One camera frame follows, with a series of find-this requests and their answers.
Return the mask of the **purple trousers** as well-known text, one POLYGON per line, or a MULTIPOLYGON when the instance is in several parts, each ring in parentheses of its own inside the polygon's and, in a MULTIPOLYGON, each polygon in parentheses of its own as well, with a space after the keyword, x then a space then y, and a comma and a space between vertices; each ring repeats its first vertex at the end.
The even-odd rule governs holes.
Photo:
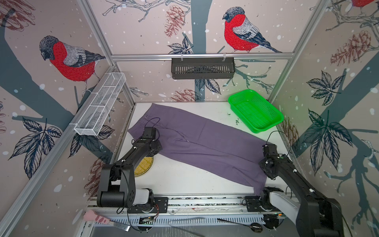
POLYGON ((263 190, 267 176, 259 166, 266 142, 247 132, 182 109, 153 104, 129 129, 134 139, 145 127, 160 133, 161 154, 227 180, 263 190))

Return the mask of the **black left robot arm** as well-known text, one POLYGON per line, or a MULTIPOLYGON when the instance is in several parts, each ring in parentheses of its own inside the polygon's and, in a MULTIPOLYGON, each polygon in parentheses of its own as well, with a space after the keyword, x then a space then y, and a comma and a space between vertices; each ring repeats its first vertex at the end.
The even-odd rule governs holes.
POLYGON ((125 156, 114 164, 103 166, 97 206, 121 209, 137 206, 142 211, 154 209, 153 191, 149 188, 137 189, 134 172, 144 158, 153 157, 161 150, 159 131, 155 127, 145 127, 125 156))

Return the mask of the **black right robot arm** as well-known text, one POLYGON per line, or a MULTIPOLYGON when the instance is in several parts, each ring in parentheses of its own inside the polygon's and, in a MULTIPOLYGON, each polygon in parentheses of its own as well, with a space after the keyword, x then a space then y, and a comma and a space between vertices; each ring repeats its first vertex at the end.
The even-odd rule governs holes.
POLYGON ((296 226, 301 237, 343 237, 340 204, 316 190, 295 168, 288 157, 278 154, 276 145, 263 145, 259 166, 271 180, 280 177, 294 193, 288 197, 281 189, 266 187, 261 193, 263 209, 279 209, 296 226))

